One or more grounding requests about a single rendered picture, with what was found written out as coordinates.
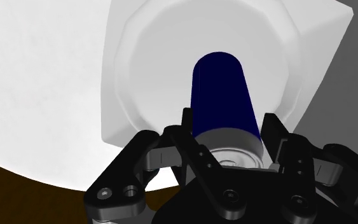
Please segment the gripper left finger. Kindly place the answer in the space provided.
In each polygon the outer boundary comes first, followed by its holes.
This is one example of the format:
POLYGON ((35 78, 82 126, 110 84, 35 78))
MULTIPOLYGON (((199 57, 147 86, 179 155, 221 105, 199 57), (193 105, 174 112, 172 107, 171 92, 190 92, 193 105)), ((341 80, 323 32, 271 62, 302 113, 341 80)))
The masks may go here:
POLYGON ((133 220, 149 207, 145 188, 162 167, 171 167, 179 191, 146 224, 242 224, 247 197, 224 168, 192 136, 193 112, 184 108, 182 124, 159 135, 142 130, 86 191, 86 216, 94 224, 133 220))

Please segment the white round table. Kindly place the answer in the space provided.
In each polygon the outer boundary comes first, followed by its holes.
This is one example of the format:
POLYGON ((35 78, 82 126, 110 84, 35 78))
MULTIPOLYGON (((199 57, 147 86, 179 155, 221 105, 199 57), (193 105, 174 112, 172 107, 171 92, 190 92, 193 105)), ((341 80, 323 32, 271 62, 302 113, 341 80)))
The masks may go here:
POLYGON ((0 167, 85 191, 121 151, 103 142, 100 81, 117 0, 0 0, 0 167))

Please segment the white square dish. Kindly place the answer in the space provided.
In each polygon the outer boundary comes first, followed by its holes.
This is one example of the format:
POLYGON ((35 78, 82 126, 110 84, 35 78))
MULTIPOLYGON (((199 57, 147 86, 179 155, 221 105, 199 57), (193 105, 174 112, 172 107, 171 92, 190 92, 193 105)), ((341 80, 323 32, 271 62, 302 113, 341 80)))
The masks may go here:
POLYGON ((101 78, 101 136, 181 122, 193 68, 226 52, 244 70, 256 120, 294 130, 354 15, 338 0, 111 0, 101 78))

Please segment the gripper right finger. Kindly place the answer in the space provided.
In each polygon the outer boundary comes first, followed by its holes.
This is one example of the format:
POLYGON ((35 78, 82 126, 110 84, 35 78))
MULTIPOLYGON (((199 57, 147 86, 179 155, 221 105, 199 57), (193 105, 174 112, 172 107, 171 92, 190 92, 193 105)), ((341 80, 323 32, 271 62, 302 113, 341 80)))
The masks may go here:
POLYGON ((281 213, 289 224, 358 224, 358 154, 342 144, 314 146, 264 115, 261 139, 283 179, 281 213))

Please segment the dark blue can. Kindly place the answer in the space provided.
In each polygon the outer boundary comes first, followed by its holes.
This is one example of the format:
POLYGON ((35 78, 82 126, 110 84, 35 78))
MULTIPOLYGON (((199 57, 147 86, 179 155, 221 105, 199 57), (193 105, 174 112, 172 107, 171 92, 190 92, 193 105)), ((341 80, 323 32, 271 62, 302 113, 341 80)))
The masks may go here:
POLYGON ((225 166, 263 167, 263 143, 239 60, 212 52, 195 64, 192 135, 225 166))

